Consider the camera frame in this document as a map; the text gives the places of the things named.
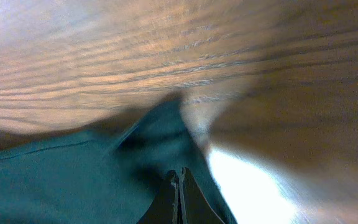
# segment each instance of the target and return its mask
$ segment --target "bright white spot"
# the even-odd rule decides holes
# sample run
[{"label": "bright white spot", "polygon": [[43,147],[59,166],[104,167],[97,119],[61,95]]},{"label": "bright white spot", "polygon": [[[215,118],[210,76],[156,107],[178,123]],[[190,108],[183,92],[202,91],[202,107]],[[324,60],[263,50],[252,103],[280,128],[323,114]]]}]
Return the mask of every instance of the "bright white spot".
[{"label": "bright white spot", "polygon": [[212,176],[238,223],[291,223],[295,207],[280,194],[273,177],[258,167],[213,150]]}]

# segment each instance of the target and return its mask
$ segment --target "black object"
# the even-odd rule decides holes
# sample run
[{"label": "black object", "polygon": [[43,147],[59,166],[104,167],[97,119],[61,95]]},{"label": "black object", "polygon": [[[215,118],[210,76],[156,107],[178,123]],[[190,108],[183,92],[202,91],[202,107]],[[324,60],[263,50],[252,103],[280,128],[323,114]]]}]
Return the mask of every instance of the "black object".
[{"label": "black object", "polygon": [[209,206],[188,168],[182,168],[180,177],[174,170],[168,172],[150,208],[138,223],[224,224]]}]

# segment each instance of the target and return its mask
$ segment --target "wooden surface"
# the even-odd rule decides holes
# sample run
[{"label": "wooden surface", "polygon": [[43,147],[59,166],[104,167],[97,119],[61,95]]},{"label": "wooden surface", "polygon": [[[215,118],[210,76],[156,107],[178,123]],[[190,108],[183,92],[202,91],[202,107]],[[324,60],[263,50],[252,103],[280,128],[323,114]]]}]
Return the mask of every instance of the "wooden surface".
[{"label": "wooden surface", "polygon": [[200,144],[358,189],[358,1],[0,1],[0,148],[172,93]]}]

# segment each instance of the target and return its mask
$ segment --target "fabric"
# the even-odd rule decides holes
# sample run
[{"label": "fabric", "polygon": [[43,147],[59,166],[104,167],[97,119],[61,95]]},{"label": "fabric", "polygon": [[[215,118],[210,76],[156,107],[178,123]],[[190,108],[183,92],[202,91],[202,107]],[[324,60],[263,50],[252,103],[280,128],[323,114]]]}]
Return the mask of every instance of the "fabric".
[{"label": "fabric", "polygon": [[156,107],[120,135],[86,130],[0,151],[0,223],[136,223],[166,173],[182,167],[235,223],[179,103]]}]

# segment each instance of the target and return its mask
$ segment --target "dark green cloth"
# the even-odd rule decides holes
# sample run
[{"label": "dark green cloth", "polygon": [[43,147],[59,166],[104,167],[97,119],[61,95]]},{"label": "dark green cloth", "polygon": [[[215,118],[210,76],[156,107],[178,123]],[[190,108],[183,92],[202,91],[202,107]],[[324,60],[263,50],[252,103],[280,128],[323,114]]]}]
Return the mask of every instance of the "dark green cloth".
[{"label": "dark green cloth", "polygon": [[165,174],[182,167],[222,220],[235,223],[179,103],[156,107],[120,135],[86,130],[0,151],[0,223],[135,223]]}]

